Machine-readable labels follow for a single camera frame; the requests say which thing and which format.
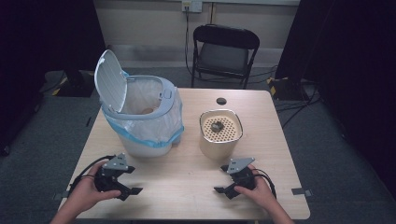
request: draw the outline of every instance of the open lid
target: open lid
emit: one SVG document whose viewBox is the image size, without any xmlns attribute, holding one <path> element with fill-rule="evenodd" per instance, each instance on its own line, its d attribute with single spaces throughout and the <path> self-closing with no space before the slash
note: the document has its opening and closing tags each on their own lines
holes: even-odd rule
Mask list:
<svg viewBox="0 0 396 224">
<path fill-rule="evenodd" d="M 127 81 L 113 51 L 107 49 L 99 58 L 94 79 L 102 104 L 120 112 L 126 98 Z"/>
</svg>

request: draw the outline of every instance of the perforated container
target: perforated container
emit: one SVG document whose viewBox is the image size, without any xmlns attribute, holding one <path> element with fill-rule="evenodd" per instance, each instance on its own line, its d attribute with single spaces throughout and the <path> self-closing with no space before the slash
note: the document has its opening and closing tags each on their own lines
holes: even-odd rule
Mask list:
<svg viewBox="0 0 396 224">
<path fill-rule="evenodd" d="M 243 135 L 242 124 L 232 110 L 210 110 L 200 117 L 200 149 L 209 159 L 222 160 L 233 154 Z"/>
</svg>

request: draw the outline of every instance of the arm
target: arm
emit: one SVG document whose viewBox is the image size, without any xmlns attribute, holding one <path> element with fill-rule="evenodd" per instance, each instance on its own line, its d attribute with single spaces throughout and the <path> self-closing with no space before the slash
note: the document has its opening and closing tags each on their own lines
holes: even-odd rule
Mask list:
<svg viewBox="0 0 396 224">
<path fill-rule="evenodd" d="M 252 165 L 249 165 L 248 167 L 251 170 L 255 169 L 255 167 Z M 253 170 L 252 172 L 254 175 L 258 173 L 256 170 Z M 256 176 L 255 182 L 256 188 L 254 190 L 246 189 L 241 186 L 235 186 L 234 189 L 238 193 L 249 197 L 258 206 L 267 211 L 275 224 L 294 223 L 283 207 L 276 200 L 265 180 Z"/>
<path fill-rule="evenodd" d="M 51 221 L 51 224 L 72 223 L 80 213 L 89 210 L 100 201 L 120 196 L 119 190 L 99 192 L 96 189 L 93 177 L 104 163 L 106 162 L 96 163 L 88 172 L 88 176 L 83 177 L 79 181 L 67 201 Z"/>
</svg>

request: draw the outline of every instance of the electrical outlet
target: electrical outlet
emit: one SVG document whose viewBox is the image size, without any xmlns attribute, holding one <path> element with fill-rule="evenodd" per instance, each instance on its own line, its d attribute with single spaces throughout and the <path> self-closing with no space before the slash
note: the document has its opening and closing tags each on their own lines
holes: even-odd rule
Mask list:
<svg viewBox="0 0 396 224">
<path fill-rule="evenodd" d="M 182 1 L 181 2 L 181 11 L 191 11 L 191 1 Z"/>
<path fill-rule="evenodd" d="M 202 12 L 202 2 L 193 1 L 191 2 L 191 12 Z"/>
</svg>

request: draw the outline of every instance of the cable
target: cable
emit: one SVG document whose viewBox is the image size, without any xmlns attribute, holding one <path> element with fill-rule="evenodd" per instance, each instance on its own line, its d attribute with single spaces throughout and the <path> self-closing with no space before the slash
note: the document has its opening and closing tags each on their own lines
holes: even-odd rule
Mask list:
<svg viewBox="0 0 396 224">
<path fill-rule="evenodd" d="M 113 159 L 115 156 L 104 156 L 104 157 L 101 157 L 101 158 L 99 158 L 99 159 L 97 159 L 96 161 L 93 161 L 91 164 L 89 164 L 82 172 L 81 172 L 81 174 L 79 174 L 79 177 L 82 177 L 84 174 L 85 174 L 85 172 L 87 172 L 91 167 L 93 167 L 97 162 L 99 162 L 99 161 L 102 161 L 102 160 L 105 160 L 105 159 L 108 159 L 108 160 L 111 160 L 111 159 Z"/>
<path fill-rule="evenodd" d="M 257 169 L 257 168 L 256 168 L 256 169 L 253 169 L 253 170 L 260 171 L 260 172 L 262 172 L 263 174 L 267 175 L 267 176 L 268 176 L 268 178 L 269 178 L 269 175 L 268 175 L 267 173 L 265 173 L 265 172 L 264 172 L 264 170 Z"/>
<path fill-rule="evenodd" d="M 212 7 L 210 8 L 210 24 L 213 23 L 213 7 L 215 6 L 215 3 L 212 3 Z"/>
<path fill-rule="evenodd" d="M 264 76 L 264 75 L 268 75 L 272 73 L 272 71 L 270 72 L 265 72 L 265 73 L 259 73 L 256 75 L 252 75 L 249 77 L 260 77 L 260 76 Z M 215 80 L 225 80 L 225 79 L 231 79 L 232 77 L 213 77 L 213 78 L 201 78 L 201 77 L 196 77 L 197 79 L 201 80 L 201 81 L 210 81 L 210 82 L 217 82 Z M 255 82 L 248 82 L 248 83 L 260 83 L 260 82 L 264 82 L 266 79 L 264 80 L 260 80 L 260 81 L 255 81 Z M 239 82 L 221 82 L 221 83 L 239 83 Z"/>
<path fill-rule="evenodd" d="M 317 100 L 315 100 L 309 104 L 313 105 L 313 104 L 319 102 L 320 99 L 321 99 L 321 97 L 319 97 Z M 276 112 L 280 113 L 280 112 L 287 111 L 287 110 L 298 109 L 301 106 L 306 105 L 306 102 L 301 101 L 301 102 L 297 102 L 297 103 L 293 103 L 293 104 L 282 104 L 282 105 L 287 105 L 287 106 L 291 106 L 291 107 L 280 108 L 280 109 L 277 109 Z"/>
<path fill-rule="evenodd" d="M 314 98 L 314 95 L 315 95 L 315 92 L 317 91 L 317 88 L 318 88 L 318 86 L 315 86 L 314 93 L 312 94 L 311 98 L 309 98 L 308 102 L 307 102 L 305 105 L 302 105 L 302 106 L 300 107 L 300 109 L 298 109 L 293 115 L 291 115 L 291 117 L 290 117 L 288 120 L 286 120 L 286 122 L 282 125 L 282 129 L 284 129 L 284 128 L 286 127 L 286 125 L 287 125 L 298 113 L 300 113 L 300 111 L 302 111 L 304 108 L 306 108 L 306 107 L 312 102 L 312 99 Z"/>
<path fill-rule="evenodd" d="M 259 176 L 263 177 L 264 179 L 267 180 L 268 184 L 270 185 L 271 192 L 273 193 L 274 197 L 276 198 L 276 190 L 275 190 L 275 185 L 271 181 L 270 177 L 268 175 L 253 175 L 254 177 Z"/>
<path fill-rule="evenodd" d="M 271 72 L 276 72 L 276 69 L 277 69 L 277 65 L 274 65 L 274 66 L 271 68 Z"/>
<path fill-rule="evenodd" d="M 187 62 L 187 56 L 189 54 L 189 8 L 184 7 L 185 13 L 186 13 L 186 39 L 185 39 L 185 45 L 184 45 L 184 58 L 186 62 L 186 67 L 187 70 L 189 71 L 190 75 L 192 76 L 192 72 L 190 71 L 189 64 Z"/>
<path fill-rule="evenodd" d="M 271 68 L 271 71 L 269 71 L 269 72 L 265 72 L 265 73 L 259 73 L 259 74 L 256 74 L 256 75 L 252 75 L 252 76 L 249 76 L 249 77 L 259 77 L 259 76 L 263 76 L 263 75 L 267 75 L 267 74 L 271 74 L 272 75 L 272 73 L 273 73 L 273 68 Z"/>
</svg>

